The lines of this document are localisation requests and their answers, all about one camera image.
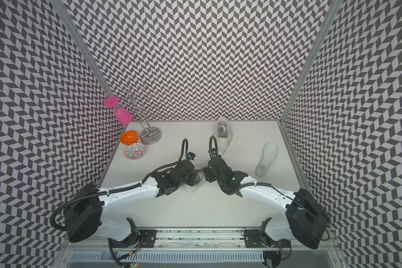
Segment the white sneaker one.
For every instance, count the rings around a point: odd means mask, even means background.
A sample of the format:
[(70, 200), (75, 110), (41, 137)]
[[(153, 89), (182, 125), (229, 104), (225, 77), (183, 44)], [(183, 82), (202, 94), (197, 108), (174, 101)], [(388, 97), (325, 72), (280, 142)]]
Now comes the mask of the white sneaker one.
[(208, 168), (208, 163), (197, 164), (195, 167), (195, 177), (189, 181), (189, 184), (184, 185), (184, 190), (187, 192), (194, 192), (198, 190), (205, 181), (204, 169)]
[(213, 129), (218, 153), (223, 156), (232, 140), (232, 130), (228, 119), (224, 116), (219, 117)]

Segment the white shoe insole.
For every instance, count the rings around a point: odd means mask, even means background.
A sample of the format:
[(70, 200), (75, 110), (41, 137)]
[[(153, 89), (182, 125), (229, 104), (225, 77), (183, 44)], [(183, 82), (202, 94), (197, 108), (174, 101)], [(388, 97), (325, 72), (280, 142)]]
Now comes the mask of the white shoe insole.
[(262, 150), (260, 162), (258, 163), (255, 170), (257, 176), (262, 177), (268, 172), (270, 166), (276, 159), (277, 154), (278, 154), (278, 147), (275, 143), (268, 142), (265, 144)]

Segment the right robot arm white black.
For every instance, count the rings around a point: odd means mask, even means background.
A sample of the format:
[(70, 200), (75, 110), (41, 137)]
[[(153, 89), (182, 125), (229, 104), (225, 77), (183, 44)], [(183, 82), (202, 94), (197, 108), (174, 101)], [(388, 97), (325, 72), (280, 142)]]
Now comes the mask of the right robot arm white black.
[(268, 217), (262, 222), (258, 234), (264, 246), (272, 247), (279, 241), (295, 239), (310, 249), (319, 247), (330, 218), (308, 190), (285, 191), (259, 182), (244, 172), (233, 171), (218, 153), (214, 136), (209, 138), (208, 154), (206, 179), (216, 181), (223, 193), (259, 201), (285, 216), (285, 219)]

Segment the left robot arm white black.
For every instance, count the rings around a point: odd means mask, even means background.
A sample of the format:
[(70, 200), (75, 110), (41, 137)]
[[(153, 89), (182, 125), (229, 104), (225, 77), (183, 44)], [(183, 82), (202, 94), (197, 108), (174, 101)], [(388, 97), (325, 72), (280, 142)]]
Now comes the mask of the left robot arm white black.
[(84, 186), (74, 199), (53, 211), (49, 223), (54, 229), (65, 231), (72, 243), (99, 237), (127, 247), (137, 244), (141, 234), (135, 221), (116, 217), (113, 211), (129, 209), (132, 203), (144, 199), (170, 195), (193, 182), (197, 172), (188, 145), (188, 140), (184, 139), (177, 161), (155, 169), (139, 182), (100, 189), (93, 184)]

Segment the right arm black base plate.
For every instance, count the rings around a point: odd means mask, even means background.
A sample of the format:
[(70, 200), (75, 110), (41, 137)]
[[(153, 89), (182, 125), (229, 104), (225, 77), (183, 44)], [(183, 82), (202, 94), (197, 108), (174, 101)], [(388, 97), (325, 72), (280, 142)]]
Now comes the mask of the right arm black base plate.
[(243, 236), (246, 248), (291, 248), (289, 240), (271, 241), (267, 245), (261, 240), (258, 230), (242, 228), (240, 234)]

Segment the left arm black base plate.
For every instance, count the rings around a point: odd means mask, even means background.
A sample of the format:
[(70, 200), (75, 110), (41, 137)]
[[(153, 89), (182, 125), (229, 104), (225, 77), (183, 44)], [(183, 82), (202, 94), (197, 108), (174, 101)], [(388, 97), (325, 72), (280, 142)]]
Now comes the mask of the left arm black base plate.
[(147, 229), (132, 232), (127, 238), (122, 241), (112, 240), (113, 248), (137, 248), (141, 243), (140, 248), (153, 248), (156, 241), (157, 230)]

